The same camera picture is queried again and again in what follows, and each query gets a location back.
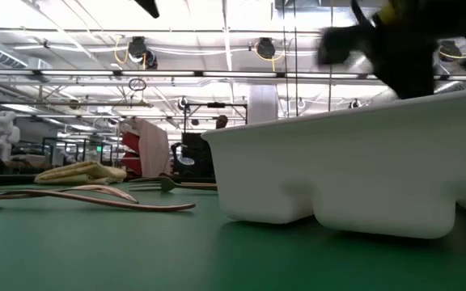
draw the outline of ceiling light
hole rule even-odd
[[[20,46],[15,46],[12,49],[20,50],[20,49],[44,49],[44,45],[20,45]]]
[[[466,76],[449,76],[449,80],[466,81]]]
[[[56,125],[64,125],[61,121],[53,120],[51,118],[45,118],[44,120],[46,120],[46,121],[48,121],[50,123],[56,124]]]
[[[74,76],[112,76],[109,70],[42,70],[45,75],[74,75]]]
[[[15,117],[32,117],[31,114],[16,114]]]
[[[357,78],[358,74],[332,74],[332,78]]]
[[[3,104],[3,107],[14,109],[14,110],[21,111],[21,112],[30,112],[30,113],[37,112],[37,110],[35,108],[31,108],[31,107],[26,106],[26,105]]]
[[[288,78],[330,78],[330,74],[314,74],[314,73],[287,73]]]
[[[92,115],[92,116],[80,116],[80,117],[82,117],[82,118],[118,118],[120,116]]]
[[[276,73],[257,73],[257,72],[204,72],[205,77],[259,77],[259,78],[274,78]]]
[[[33,75],[31,70],[0,70],[0,74],[8,75]]]
[[[137,71],[123,71],[121,72],[124,76],[193,76],[193,71],[158,71],[158,70],[137,70]]]
[[[52,115],[38,115],[40,118],[75,118],[77,116],[52,116]]]
[[[70,127],[74,129],[79,129],[79,130],[96,130],[95,128],[92,128],[91,126],[79,125],[79,124],[70,124]]]
[[[440,91],[444,91],[444,90],[446,90],[446,89],[449,89],[450,87],[452,87],[452,86],[454,86],[454,85],[456,85],[456,84],[458,84],[458,83],[459,83],[458,81],[452,81],[452,82],[449,82],[449,83],[447,83],[447,84],[441,85],[440,88],[434,90],[434,93],[438,93],[438,92],[440,92]]]
[[[123,70],[123,68],[120,67],[120,65],[118,65],[117,63],[112,63],[111,66],[114,66],[114,67],[117,67],[120,70]]]

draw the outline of white robot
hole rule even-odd
[[[12,145],[17,143],[21,132],[14,126],[15,112],[0,112],[0,158],[3,162],[9,161]]]

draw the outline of yellow cable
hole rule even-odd
[[[129,44],[130,42],[127,43],[127,49],[125,50],[125,59],[122,61],[118,57],[118,42],[120,41],[120,37],[116,38],[116,46],[114,47],[114,58],[116,59],[117,62],[120,64],[125,64],[127,60],[129,59]]]
[[[444,57],[451,57],[455,59],[466,59],[466,56],[451,56],[450,54],[443,53],[441,50],[438,50],[438,53],[440,53]]]
[[[262,56],[257,52],[257,50],[256,50],[257,48],[258,48],[258,43],[255,43],[255,53],[256,53],[256,55],[257,55],[260,59],[262,59],[262,60],[264,60],[264,61],[271,61],[271,62],[273,63],[273,72],[274,72],[274,71],[275,71],[274,62],[277,61],[277,60],[279,60],[279,59],[281,59],[283,56],[285,56],[285,51],[284,51],[284,53],[282,53],[281,55],[279,55],[277,58],[272,57],[272,58],[270,58],[270,59],[267,59],[267,58],[265,58],[265,57],[262,57]]]

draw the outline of green table surface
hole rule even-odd
[[[313,217],[231,221],[213,192],[133,194],[197,207],[0,201],[0,290],[466,290],[462,209],[447,237],[424,241],[328,230]]]

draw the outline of fluorescent light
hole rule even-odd
[[[70,124],[70,127],[74,129],[80,129],[80,130],[96,130],[95,128],[92,128],[91,126],[79,125],[79,124]]]
[[[358,74],[332,74],[332,78],[357,78]]]
[[[35,108],[31,108],[31,107],[26,106],[26,105],[3,104],[3,107],[14,109],[14,110],[21,111],[21,112],[30,112],[30,113],[37,112],[37,110]]]
[[[325,73],[287,73],[288,78],[330,78],[330,74]],[[358,74],[332,74],[332,78],[357,78]]]
[[[298,78],[330,78],[330,74],[297,73]],[[296,78],[296,73],[287,73],[288,78]]]
[[[45,75],[74,75],[74,76],[112,76],[112,71],[106,70],[42,70]]]
[[[92,116],[80,116],[82,118],[118,118],[118,117],[121,117],[121,116],[108,116],[108,115],[92,115]]]
[[[184,120],[184,116],[173,116],[172,119],[173,120]],[[187,120],[212,120],[213,117],[195,117],[195,116],[192,116],[192,117],[187,117],[186,119]]]
[[[157,71],[157,70],[135,70],[123,71],[124,76],[193,76],[193,71]]]
[[[466,81],[466,76],[449,76],[449,80]]]
[[[34,40],[28,40],[30,42],[33,42],[36,44],[37,42]],[[15,46],[12,49],[20,50],[20,49],[44,49],[44,45],[20,45],[20,46]]]
[[[48,122],[51,122],[53,124],[56,124],[56,125],[64,125],[61,121],[58,121],[58,120],[53,120],[51,118],[45,118],[44,120],[48,121]]]
[[[366,60],[366,56],[360,56],[360,58],[355,61],[352,67],[357,67],[361,65],[365,60]]]
[[[75,118],[77,116],[51,116],[51,115],[38,115],[40,118]]]
[[[111,66],[115,66],[115,67],[117,67],[118,69],[123,70],[123,68],[120,67],[120,65],[118,65],[117,63],[111,63]]]
[[[454,85],[456,85],[458,83],[459,83],[459,81],[452,81],[452,82],[449,82],[447,84],[444,84],[444,85],[440,86],[440,88],[434,90],[434,93],[438,93],[440,91],[446,90],[446,89],[448,89],[448,88],[450,88],[450,87],[452,87],[452,86],[454,86]]]
[[[258,73],[258,72],[204,72],[205,77],[262,77],[274,78],[276,73]]]
[[[31,70],[0,70],[0,74],[7,75],[33,75]]]

